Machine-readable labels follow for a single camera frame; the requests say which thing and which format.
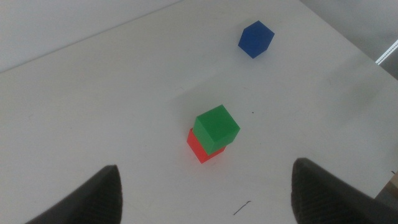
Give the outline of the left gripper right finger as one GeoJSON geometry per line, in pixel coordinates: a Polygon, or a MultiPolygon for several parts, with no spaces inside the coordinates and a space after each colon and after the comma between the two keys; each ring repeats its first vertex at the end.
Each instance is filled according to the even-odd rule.
{"type": "Polygon", "coordinates": [[[308,158],[292,167],[297,223],[397,223],[397,209],[362,193],[308,158]]]}

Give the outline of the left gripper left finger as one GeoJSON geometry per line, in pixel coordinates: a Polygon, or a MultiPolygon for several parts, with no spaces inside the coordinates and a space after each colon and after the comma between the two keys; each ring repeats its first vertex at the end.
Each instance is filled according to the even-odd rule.
{"type": "Polygon", "coordinates": [[[29,223],[120,223],[122,212],[119,170],[116,165],[108,165],[29,223]]]}

